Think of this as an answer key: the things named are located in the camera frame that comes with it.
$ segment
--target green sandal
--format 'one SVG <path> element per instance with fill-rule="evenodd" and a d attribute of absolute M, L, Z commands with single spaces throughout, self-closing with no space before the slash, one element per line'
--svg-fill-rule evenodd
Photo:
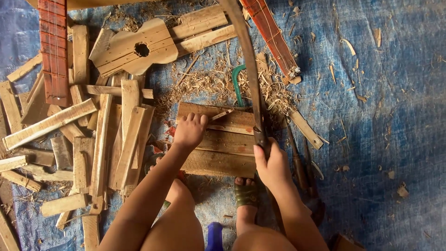
<path fill-rule="evenodd" d="M 238 185 L 234 180 L 234 191 L 235 191 L 235 204 L 237 207 L 243 205 L 252 205 L 258 207 L 259 198 L 257 192 L 257 185 Z"/>

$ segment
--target blue tarp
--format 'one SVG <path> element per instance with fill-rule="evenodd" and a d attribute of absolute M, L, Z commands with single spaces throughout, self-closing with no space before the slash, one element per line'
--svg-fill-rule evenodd
<path fill-rule="evenodd" d="M 303 98 L 297 105 L 311 127 L 330 144 L 312 151 L 315 163 L 324 174 L 318 180 L 319 194 L 327 212 L 320 230 L 328 240 L 340 232 L 353 237 L 369 250 L 442 250 L 446 246 L 446 2 L 441 0 L 383 0 L 383 1 L 313 1 L 293 0 L 301 13 L 293 17 L 287 0 L 268 1 L 274 18 L 290 50 L 298 53 L 297 64 L 302 69 L 300 84 L 288 87 Z M 200 8 L 197 3 L 178 4 L 172 14 Z M 139 4 L 126 7 L 141 20 Z M 77 23 L 99 30 L 112 7 L 73 11 Z M 25 0 L 0 2 L 0 79 L 17 69 L 37 54 L 40 48 L 38 12 Z M 249 21 L 250 34 L 256 52 L 265 42 Z M 295 24 L 291 36 L 288 33 Z M 108 24 L 112 29 L 120 23 Z M 381 46 L 373 35 L 381 30 Z M 311 43 L 311 32 L 315 41 Z M 300 35 L 302 43 L 293 39 Z M 354 47 L 352 56 L 347 44 Z M 230 45 L 236 54 L 237 39 Z M 225 51 L 226 45 L 208 48 L 210 55 Z M 188 56 L 182 59 L 190 63 Z M 353 70 L 356 60 L 359 68 Z M 334 83 L 329 64 L 333 66 Z M 209 70 L 212 63 L 197 62 L 193 71 Z M 166 92 L 173 85 L 171 65 L 154 66 L 148 75 L 148 88 L 155 93 Z M 17 81 L 17 93 L 29 91 L 38 69 Z M 363 96 L 366 102 L 356 95 Z M 191 100 L 205 103 L 210 97 L 201 95 Z M 153 129 L 156 135 L 165 130 L 161 121 Z M 303 153 L 301 133 L 293 134 Z M 337 172 L 347 165 L 349 171 Z M 395 172 L 395 179 L 388 172 Z M 221 180 L 231 184 L 229 178 Z M 397 194 L 405 183 L 407 198 Z M 196 214 L 203 226 L 220 221 L 233 226 L 232 189 L 220 189 L 214 182 L 202 191 L 190 187 L 197 205 Z M 13 186 L 17 229 L 22 250 L 82 250 L 82 224 L 71 222 L 65 232 L 54 225 L 57 216 L 38 216 L 42 200 L 61 196 L 54 192 L 39 193 L 35 202 L 20 200 L 29 195 L 21 187 Z M 111 208 L 102 216 L 101 234 L 105 232 L 120 206 L 115 195 Z M 265 217 L 264 225 L 270 225 Z M 235 239 L 234 231 L 223 231 L 224 245 Z"/>

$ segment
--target hand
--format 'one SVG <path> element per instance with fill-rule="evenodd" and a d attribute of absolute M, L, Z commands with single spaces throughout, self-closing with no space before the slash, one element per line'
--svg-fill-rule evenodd
<path fill-rule="evenodd" d="M 203 140 L 206 126 L 206 115 L 189 113 L 178 122 L 173 144 L 192 151 Z"/>
<path fill-rule="evenodd" d="M 273 192 L 278 191 L 280 186 L 292 184 L 293 180 L 286 152 L 279 148 L 279 144 L 274 138 L 269 138 L 269 141 L 271 142 L 271 154 L 268 163 L 263 149 L 258 145 L 254 146 L 254 157 L 260 179 Z"/>

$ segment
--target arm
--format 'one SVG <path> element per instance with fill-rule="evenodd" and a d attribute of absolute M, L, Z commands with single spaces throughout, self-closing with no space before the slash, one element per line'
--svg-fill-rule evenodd
<path fill-rule="evenodd" d="M 287 239 L 297 250 L 328 251 L 291 179 L 286 152 L 279 148 L 276 140 L 269 139 L 271 155 L 268 162 L 260 146 L 254 146 L 254 156 L 260 179 L 271 190 L 279 205 Z"/>
<path fill-rule="evenodd" d="M 191 113 L 182 118 L 172 147 L 122 205 L 99 245 L 99 251 L 140 249 L 178 171 L 203 140 L 206 125 L 205 115 Z"/>

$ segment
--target leg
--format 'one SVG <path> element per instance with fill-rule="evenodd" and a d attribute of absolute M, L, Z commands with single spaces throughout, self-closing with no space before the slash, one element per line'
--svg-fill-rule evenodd
<path fill-rule="evenodd" d="M 243 185 L 243 179 L 237 177 L 235 183 Z M 251 179 L 246 180 L 246 185 L 254 185 Z M 282 234 L 254 224 L 257 208 L 251 205 L 243 205 L 237 208 L 237 239 L 232 247 L 233 251 L 296 251 L 292 244 Z"/>
<path fill-rule="evenodd" d="M 175 179 L 166 200 L 171 204 L 152 226 L 141 250 L 204 250 L 203 231 L 195 216 L 195 201 L 188 188 Z"/>

